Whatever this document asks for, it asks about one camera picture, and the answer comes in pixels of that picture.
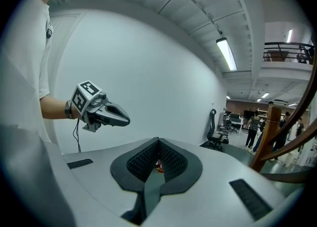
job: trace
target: black chair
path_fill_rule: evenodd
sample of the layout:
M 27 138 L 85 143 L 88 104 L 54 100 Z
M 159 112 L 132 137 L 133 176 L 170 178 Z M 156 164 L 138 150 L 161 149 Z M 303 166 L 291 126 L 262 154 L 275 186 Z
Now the black chair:
M 218 150 L 218 151 L 222 151 L 222 143 L 229 143 L 229 139 L 228 139 L 228 134 L 229 131 L 226 130 L 226 128 L 228 128 L 227 123 L 225 123 L 224 125 L 224 130 L 219 131 L 218 133 L 214 133 L 215 130 L 215 125 L 214 125 L 214 115 L 216 114 L 216 110 L 212 109 L 210 112 L 210 116 L 211 116 L 211 126 L 210 126 L 210 130 L 207 134 L 207 139 L 208 141 L 204 143 L 205 148 L 208 149 L 214 149 L 214 150 Z

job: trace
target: ceiling light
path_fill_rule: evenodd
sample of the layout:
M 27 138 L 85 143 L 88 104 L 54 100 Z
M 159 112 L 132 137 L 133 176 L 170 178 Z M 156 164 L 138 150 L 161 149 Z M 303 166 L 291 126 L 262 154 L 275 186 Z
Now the ceiling light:
M 291 30 L 288 32 L 287 43 L 289 43 L 289 42 L 291 41 L 292 33 L 293 33 L 293 29 L 291 29 Z
M 264 93 L 264 95 L 262 96 L 262 98 L 265 98 L 269 95 L 269 92 Z
M 219 49 L 221 50 L 224 58 L 226 59 L 226 62 L 229 66 L 230 71 L 236 71 L 237 66 L 236 62 L 234 61 L 234 57 L 231 51 L 231 48 L 229 46 L 229 43 L 227 41 L 227 38 L 221 38 L 216 41 Z

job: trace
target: black cable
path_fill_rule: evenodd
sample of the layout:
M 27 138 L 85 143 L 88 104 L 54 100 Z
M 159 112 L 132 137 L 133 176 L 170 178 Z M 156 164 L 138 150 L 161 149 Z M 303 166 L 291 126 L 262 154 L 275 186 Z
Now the black cable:
M 74 137 L 74 138 L 76 139 L 76 141 L 77 141 L 77 144 L 78 144 L 78 152 L 80 153 L 80 152 L 81 152 L 81 148 L 80 148 L 80 144 L 79 144 L 78 125 L 79 125 L 79 119 L 77 120 L 77 124 L 76 124 L 76 126 L 75 126 L 74 131 L 73 131 L 73 137 Z

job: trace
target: railing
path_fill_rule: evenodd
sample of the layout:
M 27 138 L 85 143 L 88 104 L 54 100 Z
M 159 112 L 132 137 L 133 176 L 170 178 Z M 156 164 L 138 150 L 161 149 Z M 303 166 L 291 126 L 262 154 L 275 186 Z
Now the railing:
M 265 43 L 264 62 L 300 62 L 313 64 L 315 48 L 304 43 Z
M 305 110 L 308 108 L 311 103 L 315 93 L 317 91 L 317 62 L 316 62 L 316 54 L 313 57 L 313 70 L 311 78 L 308 82 L 307 88 L 304 92 L 304 95 L 299 102 L 297 108 L 290 116 L 289 120 L 284 124 L 284 126 L 279 130 L 279 121 L 281 117 L 281 109 L 277 107 L 271 107 L 267 113 L 267 119 L 264 129 L 264 134 L 260 145 L 258 147 L 257 153 L 254 156 L 250 167 L 257 172 L 260 172 L 262 167 L 264 166 L 266 160 L 277 158 L 281 155 L 284 155 L 308 142 L 315 135 L 317 135 L 317 118 L 309 125 L 309 127 L 301 133 L 294 140 L 289 142 L 287 145 L 278 149 L 277 151 L 272 152 L 273 144 L 276 139 L 280 135 L 284 135 L 287 133 L 291 127 L 298 121 L 298 119 L 302 116 Z M 290 182 L 290 183 L 298 183 L 305 182 L 309 177 L 309 172 L 300 172 L 290 174 L 263 174 L 263 176 L 267 177 L 273 181 L 279 182 Z

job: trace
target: wristwatch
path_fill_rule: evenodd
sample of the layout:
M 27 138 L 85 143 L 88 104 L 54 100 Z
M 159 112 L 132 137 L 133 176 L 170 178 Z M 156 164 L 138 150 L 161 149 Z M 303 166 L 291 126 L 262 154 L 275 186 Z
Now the wristwatch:
M 68 100 L 65 104 L 65 115 L 67 116 L 68 119 L 74 119 L 72 114 L 71 114 L 71 100 Z

